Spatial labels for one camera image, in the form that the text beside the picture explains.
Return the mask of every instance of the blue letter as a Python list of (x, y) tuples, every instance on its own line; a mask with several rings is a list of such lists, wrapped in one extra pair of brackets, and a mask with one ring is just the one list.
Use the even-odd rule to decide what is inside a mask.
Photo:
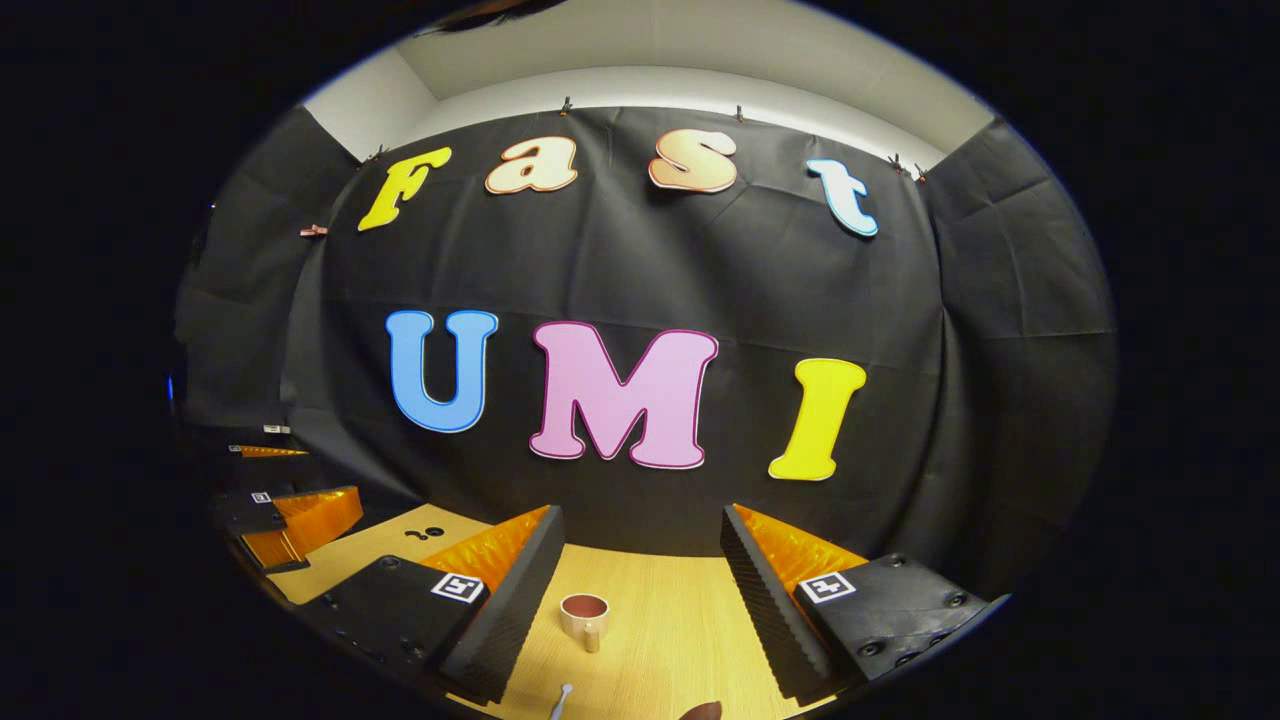
[(851, 177), (840, 160), (809, 160), (809, 169), (822, 176), (822, 188), (827, 192), (827, 205), (840, 224), (858, 234), (870, 237), (879, 229), (876, 218), (863, 213), (858, 196), (867, 195), (863, 181)]
[(449, 402), (436, 402), (426, 395), (425, 347), (431, 332), (431, 316), (402, 310), (387, 316), (392, 336), (392, 393), (401, 413), (419, 425), (438, 433), (461, 433), (475, 425), (484, 413), (485, 338), (498, 329), (498, 318), (480, 310), (458, 310), (444, 320), (457, 341), (457, 392)]

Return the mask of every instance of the cup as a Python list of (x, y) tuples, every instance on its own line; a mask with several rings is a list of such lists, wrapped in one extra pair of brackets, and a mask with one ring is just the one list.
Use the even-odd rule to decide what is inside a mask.
[(588, 593), (566, 596), (561, 601), (561, 628), (588, 652), (600, 650), (600, 641), (609, 626), (609, 603)]

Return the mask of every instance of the table surface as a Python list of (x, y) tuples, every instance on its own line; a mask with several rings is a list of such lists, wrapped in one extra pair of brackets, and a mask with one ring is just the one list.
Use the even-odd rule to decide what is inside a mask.
[[(406, 536), (444, 530), (426, 541)], [(269, 575), (284, 596), (307, 602), (383, 555), (421, 560), (489, 528), (424, 505), (337, 539), (307, 556), (310, 568)], [(609, 602), (600, 651), (561, 630), (559, 601), (591, 593)], [(719, 701), (724, 717), (778, 720), (808, 706), (778, 693), (764, 650), (723, 557), (676, 557), (566, 544), (520, 651), (502, 703), (456, 702), (509, 720), (547, 720), (561, 696), (564, 720), (677, 720)]]

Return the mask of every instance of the cup handle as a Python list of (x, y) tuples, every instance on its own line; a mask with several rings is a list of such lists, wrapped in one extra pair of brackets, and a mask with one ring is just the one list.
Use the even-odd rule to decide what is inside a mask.
[(582, 626), (582, 641), (586, 644), (586, 652), (599, 652), (600, 629), (594, 623), (588, 623)]

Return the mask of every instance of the orange compliant pad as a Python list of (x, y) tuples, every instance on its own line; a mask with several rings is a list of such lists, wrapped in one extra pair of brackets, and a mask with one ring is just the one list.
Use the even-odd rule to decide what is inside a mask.
[(511, 571), (516, 557), (525, 548), (525, 543), (529, 542), (529, 537), (534, 534), (534, 529), (541, 523), (550, 505), (517, 515), (420, 560), (419, 564), (445, 573), (480, 578), (492, 593), (498, 589), (507, 573)]
[(847, 570), (867, 562), (865, 557), (812, 536), (763, 512), (733, 503), (755, 544), (769, 561), (773, 574), (782, 582), (795, 602), (795, 589), (800, 580)]
[(268, 570), (302, 562), (308, 552), (342, 537), (365, 514), (355, 487), (276, 497), (271, 503), (284, 516), (285, 528), (242, 536)]

